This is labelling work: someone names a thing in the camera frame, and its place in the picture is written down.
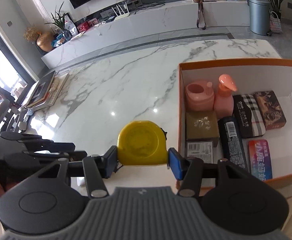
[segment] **stack of books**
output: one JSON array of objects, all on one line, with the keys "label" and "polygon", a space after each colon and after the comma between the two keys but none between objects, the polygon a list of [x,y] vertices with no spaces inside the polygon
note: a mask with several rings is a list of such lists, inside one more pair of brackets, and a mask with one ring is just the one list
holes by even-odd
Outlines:
[{"label": "stack of books", "polygon": [[37,111],[54,105],[56,99],[66,83],[69,74],[55,76],[56,71],[41,78],[31,87],[22,106]]}]

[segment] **white label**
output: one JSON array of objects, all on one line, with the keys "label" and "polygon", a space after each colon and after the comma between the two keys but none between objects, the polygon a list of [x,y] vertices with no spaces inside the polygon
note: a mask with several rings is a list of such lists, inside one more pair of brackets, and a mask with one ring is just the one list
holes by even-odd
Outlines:
[{"label": "white label", "polygon": [[213,163],[213,143],[187,143],[187,157],[196,157],[202,159],[205,163]]},{"label": "white label", "polygon": [[236,133],[234,122],[227,122],[226,123],[226,129],[227,129],[227,133],[228,133],[228,138],[237,137],[237,133]]}]

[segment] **pink bottle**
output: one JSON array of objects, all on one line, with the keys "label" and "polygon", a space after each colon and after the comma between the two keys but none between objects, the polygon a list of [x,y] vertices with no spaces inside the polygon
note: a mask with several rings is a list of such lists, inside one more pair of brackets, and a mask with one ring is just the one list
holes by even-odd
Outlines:
[{"label": "pink bottle", "polygon": [[190,110],[210,111],[214,105],[212,82],[197,80],[186,86],[186,100]]},{"label": "pink bottle", "polygon": [[219,77],[219,82],[218,92],[214,101],[214,111],[216,112],[217,119],[233,114],[234,99],[232,91],[237,91],[237,87],[229,75],[221,75]]}]

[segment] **brown strap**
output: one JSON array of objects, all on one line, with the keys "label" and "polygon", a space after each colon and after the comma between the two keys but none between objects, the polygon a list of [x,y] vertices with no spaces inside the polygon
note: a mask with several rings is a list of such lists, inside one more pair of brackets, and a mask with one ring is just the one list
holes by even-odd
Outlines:
[{"label": "brown strap", "polygon": [[202,30],[205,30],[206,29],[206,22],[205,22],[205,18],[204,18],[203,0],[199,0],[199,3],[198,3],[198,18],[197,18],[197,24],[196,24],[197,28],[199,28],[200,13],[202,13],[204,23],[205,23],[205,26],[202,28]]}]

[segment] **electrical socket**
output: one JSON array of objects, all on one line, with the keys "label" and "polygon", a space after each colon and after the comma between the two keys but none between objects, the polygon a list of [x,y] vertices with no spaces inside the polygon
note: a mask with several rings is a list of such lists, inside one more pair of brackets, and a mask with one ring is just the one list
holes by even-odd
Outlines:
[{"label": "electrical socket", "polygon": [[288,3],[287,3],[287,7],[288,7],[289,9],[292,9],[292,3],[288,2]]}]

